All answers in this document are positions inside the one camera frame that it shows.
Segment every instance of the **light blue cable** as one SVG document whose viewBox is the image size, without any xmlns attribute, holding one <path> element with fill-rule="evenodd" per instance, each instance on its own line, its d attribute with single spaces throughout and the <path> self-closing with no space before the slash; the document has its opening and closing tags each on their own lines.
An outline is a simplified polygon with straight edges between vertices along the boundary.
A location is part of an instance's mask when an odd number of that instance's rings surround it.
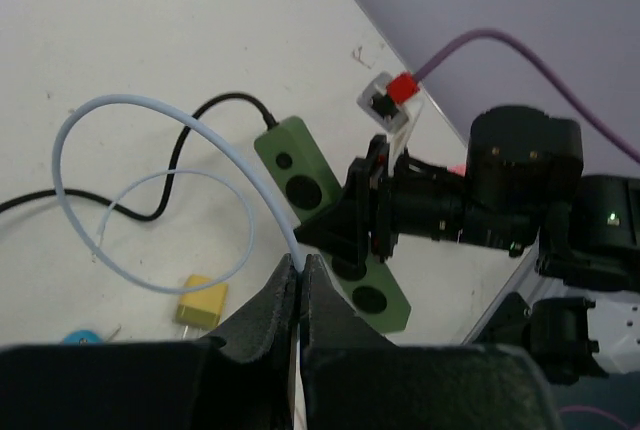
<svg viewBox="0 0 640 430">
<path fill-rule="evenodd" d="M 235 275 L 236 272 L 240 270 L 245 263 L 247 263 L 247 260 L 249 259 L 249 256 L 251 255 L 251 252 L 253 250 L 253 241 L 255 236 L 255 221 L 253 218 L 253 212 L 251 211 L 251 206 L 249 205 L 249 202 L 247 202 L 247 199 L 244 197 L 244 195 L 242 195 L 240 191 L 237 188 L 235 188 L 233 184 L 228 180 L 226 180 L 225 178 L 222 178 L 207 172 L 203 172 L 200 170 L 189 170 L 189 169 L 171 169 L 171 170 L 163 170 L 161 172 L 152 173 L 151 175 L 147 175 L 146 177 L 143 177 L 140 180 L 133 182 L 131 185 L 125 188 L 122 192 L 120 192 L 118 196 L 114 198 L 113 202 L 111 202 L 109 207 L 107 207 L 107 210 L 104 212 L 104 215 L 102 216 L 102 220 L 100 220 L 100 225 L 98 225 L 98 237 L 100 238 L 100 243 L 98 244 L 98 248 L 102 248 L 104 231 L 107 227 L 107 221 L 111 216 L 111 212 L 113 211 L 113 208 L 118 203 L 120 203 L 120 201 L 131 190 L 154 178 L 162 177 L 164 175 L 174 175 L 174 174 L 183 174 L 183 173 L 188 173 L 193 175 L 202 175 L 203 177 L 209 177 L 213 180 L 216 180 L 221 184 L 223 184 L 225 187 L 227 187 L 229 190 L 231 190 L 236 195 L 236 197 L 238 197 L 238 200 L 242 202 L 242 205 L 247 211 L 247 218 L 249 220 L 249 243 L 247 245 L 247 251 L 244 253 L 242 258 L 238 261 L 238 263 L 234 265 L 234 267 L 231 270 L 229 270 L 227 273 L 225 273 L 220 277 L 214 278 L 210 282 L 204 283 L 202 285 L 197 285 L 195 287 L 186 287 L 186 288 L 185 287 L 179 287 L 179 288 L 163 287 L 160 285 L 154 285 L 152 283 L 145 282 L 144 280 L 136 277 L 135 275 L 132 275 L 131 273 L 129 273 L 127 270 L 120 267 L 119 265 L 116 265 L 117 269 L 115 268 L 113 269 L 118 275 L 120 275 L 125 280 L 128 280 L 129 282 L 134 283 L 135 285 L 139 285 L 141 287 L 144 287 L 148 290 L 152 290 L 154 292 L 183 295 L 185 293 L 197 292 L 198 290 L 204 290 L 205 288 L 209 288 L 214 285 L 217 285 L 218 283 L 224 282 L 225 280 L 228 280 L 233 275 Z"/>
<path fill-rule="evenodd" d="M 249 179 L 260 196 L 263 198 L 263 200 L 269 207 L 269 210 L 271 210 L 271 213 L 278 222 L 280 230 L 282 231 L 282 234 L 287 241 L 296 270 L 298 272 L 303 271 L 304 256 L 293 233 L 293 228 L 287 219 L 287 215 L 282 207 L 278 204 L 274 196 L 271 194 L 267 185 L 262 181 L 255 170 L 251 168 L 251 165 L 249 165 L 249 163 L 227 141 L 225 141 L 222 137 L 220 137 L 217 133 L 208 128 L 202 122 L 178 110 L 177 108 L 172 107 L 171 105 L 160 102 L 158 100 L 153 100 L 151 98 L 141 97 L 137 95 L 106 95 L 94 98 L 93 100 L 90 100 L 87 103 L 81 105 L 62 124 L 62 127 L 60 127 L 58 135 L 56 136 L 55 142 L 53 144 L 51 171 L 53 174 L 53 185 L 56 190 L 58 203 L 62 207 L 62 210 L 69 219 L 69 222 L 73 226 L 76 233 L 80 236 L 82 241 L 85 243 L 85 245 L 87 245 L 91 252 L 95 254 L 106 266 L 114 271 L 117 271 L 117 264 L 96 246 L 91 237 L 82 227 L 82 224 L 78 220 L 76 214 L 71 209 L 71 205 L 69 204 L 64 191 L 64 186 L 62 184 L 61 159 L 65 140 L 67 139 L 67 136 L 69 135 L 69 132 L 71 131 L 73 126 L 82 117 L 92 112 L 93 110 L 105 105 L 113 104 L 136 105 L 171 117 L 174 120 L 182 123 L 183 125 L 190 127 L 196 133 L 203 136 L 213 145 L 218 147 L 220 151 L 222 151 L 222 153 L 229 157 L 229 159 L 242 171 L 242 173 L 245 174 L 245 176 Z"/>
</svg>

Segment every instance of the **black cable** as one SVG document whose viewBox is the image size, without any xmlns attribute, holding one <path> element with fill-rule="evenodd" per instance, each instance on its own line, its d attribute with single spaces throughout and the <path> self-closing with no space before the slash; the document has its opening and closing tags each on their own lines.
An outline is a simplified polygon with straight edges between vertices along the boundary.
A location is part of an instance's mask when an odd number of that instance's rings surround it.
<svg viewBox="0 0 640 430">
<path fill-rule="evenodd" d="M 226 102 L 228 100 L 243 100 L 245 102 L 251 103 L 254 107 L 258 109 L 258 111 L 262 115 L 262 119 L 264 123 L 267 125 L 267 129 L 272 129 L 278 122 L 274 118 L 274 116 L 269 112 L 267 107 L 258 100 L 253 95 L 249 95 L 248 93 L 243 92 L 229 92 L 218 95 L 217 97 L 213 97 L 211 100 L 205 102 L 198 110 L 194 112 L 192 115 L 193 118 L 198 120 L 205 113 L 207 113 L 211 108 L 215 107 L 219 103 Z M 190 127 L 184 127 L 178 136 L 178 140 L 176 140 L 176 144 L 173 147 L 173 152 L 171 153 L 171 158 L 169 159 L 169 170 L 173 170 L 178 165 L 178 159 L 180 158 L 180 152 L 182 151 L 182 147 L 184 147 L 185 141 L 191 132 Z M 152 222 L 157 220 L 166 210 L 167 205 L 169 204 L 169 197 L 171 196 L 171 188 L 173 187 L 173 180 L 175 175 L 167 175 L 167 178 L 164 181 L 164 188 L 162 189 L 162 196 L 160 197 L 160 203 L 158 204 L 158 208 L 149 215 L 144 215 L 142 213 L 135 212 L 123 205 L 117 204 L 113 209 L 116 212 L 121 213 L 133 220 L 137 220 L 139 222 Z M 75 188 L 65 188 L 65 193 L 70 196 L 84 198 L 86 200 L 91 200 L 92 202 L 99 203 L 104 206 L 111 205 L 111 200 L 105 198 L 101 195 L 97 195 L 92 192 L 87 192 L 85 190 L 78 190 Z M 54 189 L 50 190 L 41 190 L 39 192 L 28 193 L 26 195 L 21 195 L 16 198 L 12 198 L 11 200 L 7 200 L 4 203 L 0 203 L 0 214 L 10 210 L 19 205 L 23 205 L 25 203 L 33 202 L 34 200 L 40 200 L 42 198 L 47 197 L 55 197 L 56 191 Z"/>
</svg>

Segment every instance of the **blue disc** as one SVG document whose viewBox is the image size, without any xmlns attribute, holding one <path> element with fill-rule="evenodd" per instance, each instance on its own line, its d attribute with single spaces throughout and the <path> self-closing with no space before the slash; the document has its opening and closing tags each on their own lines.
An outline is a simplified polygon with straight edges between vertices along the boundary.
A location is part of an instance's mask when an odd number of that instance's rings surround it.
<svg viewBox="0 0 640 430">
<path fill-rule="evenodd" d="M 91 330 L 78 330 L 77 332 L 70 333 L 64 338 L 64 340 L 62 340 L 62 343 L 67 345 L 84 345 L 87 343 L 102 342 L 102 338 L 100 338 L 98 334 L 92 332 Z"/>
</svg>

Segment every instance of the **yellow plug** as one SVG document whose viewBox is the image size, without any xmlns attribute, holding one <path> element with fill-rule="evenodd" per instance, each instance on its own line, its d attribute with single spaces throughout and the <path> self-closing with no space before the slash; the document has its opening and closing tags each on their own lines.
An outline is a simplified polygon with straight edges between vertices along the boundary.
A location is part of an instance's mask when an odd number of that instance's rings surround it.
<svg viewBox="0 0 640 430">
<path fill-rule="evenodd" d="M 201 275 L 191 275 L 184 286 L 195 287 L 210 281 L 210 278 Z M 182 295 L 176 309 L 176 323 L 186 327 L 213 330 L 220 322 L 228 289 L 227 283 L 218 283 L 213 287 Z"/>
</svg>

